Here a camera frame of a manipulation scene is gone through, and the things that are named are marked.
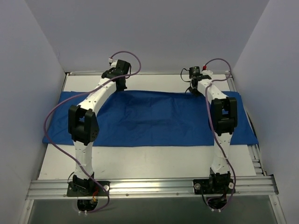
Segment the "blue surgical drape cloth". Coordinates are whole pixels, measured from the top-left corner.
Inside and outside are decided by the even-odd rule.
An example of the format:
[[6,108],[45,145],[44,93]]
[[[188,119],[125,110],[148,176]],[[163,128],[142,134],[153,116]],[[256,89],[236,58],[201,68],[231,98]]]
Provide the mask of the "blue surgical drape cloth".
[[[238,124],[231,145],[258,144],[248,123],[239,93],[224,91],[237,100]],[[68,133],[68,110],[85,97],[59,106],[48,135],[61,145],[73,145]],[[113,93],[97,114],[99,135],[96,147],[213,146],[204,97],[157,91]]]

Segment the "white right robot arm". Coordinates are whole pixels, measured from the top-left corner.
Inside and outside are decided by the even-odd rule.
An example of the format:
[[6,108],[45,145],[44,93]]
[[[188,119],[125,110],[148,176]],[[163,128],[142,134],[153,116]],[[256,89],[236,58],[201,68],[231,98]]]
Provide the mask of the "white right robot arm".
[[214,138],[214,156],[211,165],[213,176],[207,181],[210,191],[217,193],[224,188],[221,177],[230,178],[232,168],[228,163],[232,135],[237,127],[237,100],[222,92],[212,80],[212,72],[199,66],[190,67],[188,91],[194,96],[204,96],[208,123]]

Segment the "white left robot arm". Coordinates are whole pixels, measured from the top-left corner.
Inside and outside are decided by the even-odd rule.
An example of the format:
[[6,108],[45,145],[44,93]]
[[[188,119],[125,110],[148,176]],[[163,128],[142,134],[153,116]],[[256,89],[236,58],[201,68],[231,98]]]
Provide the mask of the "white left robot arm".
[[93,92],[78,105],[71,105],[68,110],[68,132],[75,146],[77,160],[72,181],[84,196],[94,191],[94,183],[91,180],[94,177],[92,147],[99,134],[97,114],[114,92],[127,88],[125,76],[130,70],[130,63],[110,59],[110,69],[102,74]]

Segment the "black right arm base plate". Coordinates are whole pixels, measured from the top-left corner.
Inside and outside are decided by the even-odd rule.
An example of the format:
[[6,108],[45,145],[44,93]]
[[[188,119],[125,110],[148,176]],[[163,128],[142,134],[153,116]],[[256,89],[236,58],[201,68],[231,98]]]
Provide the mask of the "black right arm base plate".
[[235,193],[233,180],[216,181],[212,179],[193,179],[193,188],[195,194],[214,195]]

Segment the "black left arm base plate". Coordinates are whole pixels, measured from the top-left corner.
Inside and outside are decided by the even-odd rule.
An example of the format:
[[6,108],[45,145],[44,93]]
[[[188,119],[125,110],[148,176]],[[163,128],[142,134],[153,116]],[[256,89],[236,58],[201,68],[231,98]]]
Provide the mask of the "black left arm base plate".
[[110,182],[99,181],[99,184],[105,188],[105,191],[94,182],[90,182],[87,186],[82,187],[71,181],[68,183],[66,195],[68,197],[107,196],[109,194]]

